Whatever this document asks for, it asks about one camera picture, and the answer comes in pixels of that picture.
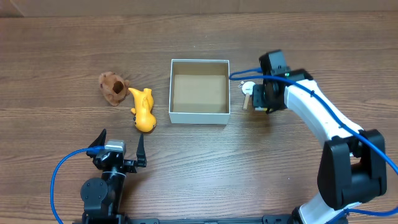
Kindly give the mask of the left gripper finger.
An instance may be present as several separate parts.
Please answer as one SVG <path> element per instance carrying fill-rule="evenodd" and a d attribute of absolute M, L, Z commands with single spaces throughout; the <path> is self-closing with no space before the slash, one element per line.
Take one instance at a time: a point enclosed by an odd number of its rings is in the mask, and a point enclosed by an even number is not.
<path fill-rule="evenodd" d="M 137 167 L 146 167 L 147 165 L 147 159 L 146 159 L 146 152 L 144 150 L 144 135 L 141 134 L 137 146 L 137 151 L 136 151 L 136 156 L 137 156 Z"/>
<path fill-rule="evenodd" d="M 104 146 L 106 140 L 106 129 L 103 129 L 100 135 L 89 145 L 89 147 Z"/>

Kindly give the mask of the brown capybara plush toy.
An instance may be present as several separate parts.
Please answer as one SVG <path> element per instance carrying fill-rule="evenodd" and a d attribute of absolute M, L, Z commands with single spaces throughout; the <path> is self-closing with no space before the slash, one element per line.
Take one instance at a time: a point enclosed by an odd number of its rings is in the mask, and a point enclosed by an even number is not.
<path fill-rule="evenodd" d="M 129 94 L 129 80 L 125 80 L 114 72 L 104 72 L 99 76 L 99 87 L 105 100 L 117 106 Z"/>

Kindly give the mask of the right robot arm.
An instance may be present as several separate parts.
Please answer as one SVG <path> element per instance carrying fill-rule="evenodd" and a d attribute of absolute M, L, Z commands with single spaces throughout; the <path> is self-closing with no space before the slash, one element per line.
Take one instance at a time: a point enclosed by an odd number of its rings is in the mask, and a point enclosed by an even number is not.
<path fill-rule="evenodd" d="M 281 50 L 259 57 L 263 83 L 253 89 L 253 106 L 267 114 L 290 109 L 318 139 L 322 157 L 318 193 L 295 208 L 283 223 L 347 223 L 346 211 L 382 196 L 387 190 L 385 151 L 376 130 L 365 131 L 329 101 L 304 69 L 291 70 Z"/>

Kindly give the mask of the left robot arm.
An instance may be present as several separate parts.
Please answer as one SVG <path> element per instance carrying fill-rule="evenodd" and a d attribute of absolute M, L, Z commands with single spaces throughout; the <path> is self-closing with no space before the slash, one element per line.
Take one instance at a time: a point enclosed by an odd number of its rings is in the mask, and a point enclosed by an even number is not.
<path fill-rule="evenodd" d="M 80 190 L 84 203 L 83 223 L 128 224 L 133 221 L 119 211 L 124 181 L 128 173 L 136 173 L 138 167 L 147 165 L 144 136 L 140 135 L 136 160 L 125 159 L 126 144 L 123 140 L 106 140 L 106 130 L 89 145 L 98 151 L 88 151 L 95 167 L 102 171 L 101 177 L 88 179 Z"/>

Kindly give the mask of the yellow rubber dolphin toy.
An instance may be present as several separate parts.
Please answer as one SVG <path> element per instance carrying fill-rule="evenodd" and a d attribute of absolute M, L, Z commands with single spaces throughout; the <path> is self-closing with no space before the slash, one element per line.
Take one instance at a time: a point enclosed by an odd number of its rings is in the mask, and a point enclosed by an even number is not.
<path fill-rule="evenodd" d="M 151 132 L 157 124 L 156 118 L 152 114 L 154 105 L 152 90 L 150 88 L 145 88 L 143 91 L 135 88 L 128 88 L 128 90 L 134 97 L 134 107 L 131 109 L 131 113 L 134 115 L 135 127 L 144 133 Z"/>

